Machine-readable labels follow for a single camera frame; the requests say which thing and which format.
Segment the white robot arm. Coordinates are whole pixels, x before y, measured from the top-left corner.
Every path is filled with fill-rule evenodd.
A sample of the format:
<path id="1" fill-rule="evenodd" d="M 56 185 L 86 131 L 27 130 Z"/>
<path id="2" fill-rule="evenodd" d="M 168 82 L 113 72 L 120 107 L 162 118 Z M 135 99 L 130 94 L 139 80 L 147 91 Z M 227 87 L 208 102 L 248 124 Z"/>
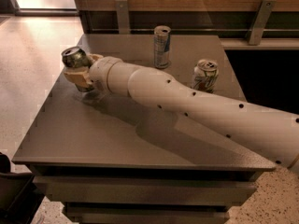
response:
<path id="1" fill-rule="evenodd" d="M 289 170 L 299 172 L 299 116 L 188 88 L 166 72 L 114 57 L 65 52 L 66 79 L 181 113 Z"/>

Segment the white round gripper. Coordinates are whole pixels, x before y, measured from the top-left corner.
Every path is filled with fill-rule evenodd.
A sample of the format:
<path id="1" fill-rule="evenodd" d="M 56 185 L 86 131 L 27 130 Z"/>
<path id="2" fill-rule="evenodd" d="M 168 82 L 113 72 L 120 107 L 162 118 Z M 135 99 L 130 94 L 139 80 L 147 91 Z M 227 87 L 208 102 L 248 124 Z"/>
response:
<path id="1" fill-rule="evenodd" d="M 100 54 L 90 53 L 88 59 L 93 65 L 79 68 L 66 68 L 65 78 L 81 88 L 90 88 L 92 85 L 101 92 L 122 92 L 120 79 L 111 75 L 110 71 L 116 63 L 122 60 L 115 57 L 104 57 Z"/>

